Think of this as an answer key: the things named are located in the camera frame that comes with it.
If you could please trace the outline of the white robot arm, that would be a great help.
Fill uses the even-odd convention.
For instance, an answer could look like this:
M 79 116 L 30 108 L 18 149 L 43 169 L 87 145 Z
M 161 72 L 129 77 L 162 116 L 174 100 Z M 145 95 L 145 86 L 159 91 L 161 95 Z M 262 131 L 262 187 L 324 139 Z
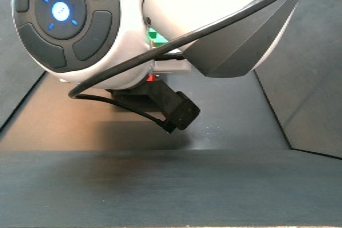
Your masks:
M 155 30 L 214 78 L 246 75 L 273 52 L 300 0 L 12 0 L 30 56 L 81 83 L 151 50 Z

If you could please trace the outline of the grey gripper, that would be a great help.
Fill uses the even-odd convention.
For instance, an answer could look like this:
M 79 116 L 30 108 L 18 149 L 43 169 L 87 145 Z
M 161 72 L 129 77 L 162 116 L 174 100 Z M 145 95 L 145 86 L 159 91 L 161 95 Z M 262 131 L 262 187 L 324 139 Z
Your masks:
M 154 60 L 153 71 L 158 74 L 191 71 L 191 64 L 179 50 L 173 50 Z

